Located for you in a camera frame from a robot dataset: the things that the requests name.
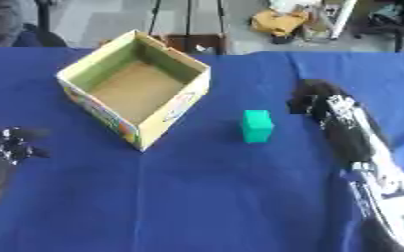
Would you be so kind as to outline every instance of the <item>office chair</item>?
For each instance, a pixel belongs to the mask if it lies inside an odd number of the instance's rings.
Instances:
[[[38,25],[25,23],[25,32],[34,35],[38,43],[43,47],[66,47],[66,42],[60,36],[50,31],[50,7],[54,4],[53,0],[34,1],[38,6]]]
[[[396,15],[387,15],[381,10],[370,14],[368,22],[359,28],[355,38],[362,38],[362,34],[394,34],[395,52],[401,52],[404,46],[404,0],[395,0],[388,7],[392,7]]]

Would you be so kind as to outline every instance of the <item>cardboard box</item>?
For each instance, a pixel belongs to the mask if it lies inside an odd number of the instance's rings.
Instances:
[[[57,78],[71,100],[144,151],[208,91],[210,67],[131,31]]]

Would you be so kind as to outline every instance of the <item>blue tablecloth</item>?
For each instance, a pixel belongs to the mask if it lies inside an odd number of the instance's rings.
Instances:
[[[0,49],[0,126],[46,128],[50,159],[20,166],[0,202],[0,251],[361,251],[359,215],[318,127],[289,115],[297,78],[366,105],[404,167],[404,55],[256,53],[200,59],[210,92],[141,154],[67,100],[54,78],[88,51]],[[249,145],[246,109],[270,110]]]

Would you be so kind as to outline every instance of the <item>grey floor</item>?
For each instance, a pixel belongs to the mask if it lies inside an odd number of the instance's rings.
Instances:
[[[27,21],[36,21],[34,0],[22,0]],[[52,9],[52,29],[73,47],[97,47],[132,29],[146,31],[155,0],[60,0]],[[193,0],[193,33],[219,32],[216,0]],[[163,0],[155,26],[156,34],[183,33],[187,0]],[[252,31],[246,20],[268,6],[267,0],[224,0],[229,54],[256,51],[390,51],[392,40],[366,36],[356,40],[345,31],[338,41],[273,45],[266,34]]]

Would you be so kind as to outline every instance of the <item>green cube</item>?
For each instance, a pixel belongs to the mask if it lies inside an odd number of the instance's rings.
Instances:
[[[247,143],[265,143],[273,131],[274,124],[266,110],[247,110],[243,115],[243,137]]]

